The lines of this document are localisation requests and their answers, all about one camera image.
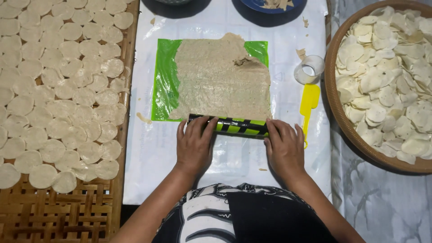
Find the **blue bowl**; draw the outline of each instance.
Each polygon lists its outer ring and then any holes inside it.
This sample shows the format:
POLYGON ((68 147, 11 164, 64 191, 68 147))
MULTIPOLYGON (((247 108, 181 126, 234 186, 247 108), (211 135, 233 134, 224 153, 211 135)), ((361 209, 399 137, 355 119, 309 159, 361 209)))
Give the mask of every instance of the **blue bowl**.
POLYGON ((263 8, 261 6, 264 6, 265 4, 265 0, 241 0, 242 3, 244 3, 246 6, 259 11, 259 12, 263 12, 263 13, 285 13, 288 12, 292 9, 294 9, 295 7, 297 7, 298 5, 300 5, 303 0, 292 0, 292 3, 294 4, 294 7, 291 6, 286 6, 286 11, 284 11, 283 9, 277 8, 277 9, 266 9, 263 8))

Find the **cracker pile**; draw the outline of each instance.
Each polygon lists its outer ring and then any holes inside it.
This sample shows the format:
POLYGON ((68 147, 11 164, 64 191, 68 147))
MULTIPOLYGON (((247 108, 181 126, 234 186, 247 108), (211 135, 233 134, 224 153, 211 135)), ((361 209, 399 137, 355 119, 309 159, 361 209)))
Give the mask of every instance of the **cracker pile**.
POLYGON ((21 173, 58 193, 116 177, 131 1, 0 0, 0 189, 21 173))
POLYGON ((375 150, 432 159, 432 19, 385 7, 343 38, 336 85, 346 116, 375 150))

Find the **yellow spatula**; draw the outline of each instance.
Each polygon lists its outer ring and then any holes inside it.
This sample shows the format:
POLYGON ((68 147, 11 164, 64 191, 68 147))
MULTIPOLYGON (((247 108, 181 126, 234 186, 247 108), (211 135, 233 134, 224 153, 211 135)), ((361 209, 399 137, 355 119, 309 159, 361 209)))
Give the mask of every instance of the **yellow spatula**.
POLYGON ((305 134, 305 149, 308 147, 306 138, 308 136, 309 119, 311 118, 312 109, 317 108, 320 98, 320 87, 315 84, 307 83, 303 89, 302 102, 300 104, 300 114, 305 116, 303 121, 303 132, 305 134))

